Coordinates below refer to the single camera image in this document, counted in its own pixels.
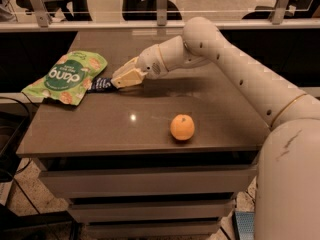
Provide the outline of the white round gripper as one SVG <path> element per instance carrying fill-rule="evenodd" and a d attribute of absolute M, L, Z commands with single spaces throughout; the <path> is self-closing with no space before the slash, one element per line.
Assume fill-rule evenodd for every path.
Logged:
<path fill-rule="evenodd" d="M 117 69 L 112 75 L 111 83 L 117 89 L 121 89 L 139 85 L 145 77 L 154 80 L 167 74 L 168 70 L 164 64 L 160 47 L 153 45 L 143 50 L 138 58 L 132 58 Z"/>

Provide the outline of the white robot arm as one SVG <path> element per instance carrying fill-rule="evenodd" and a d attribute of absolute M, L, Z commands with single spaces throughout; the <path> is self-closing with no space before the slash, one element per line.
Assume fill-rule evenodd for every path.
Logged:
<path fill-rule="evenodd" d="M 214 63 L 270 129 L 259 151 L 254 240 L 320 240 L 320 101 L 231 44 L 203 17 L 112 75 L 116 88 Z"/>

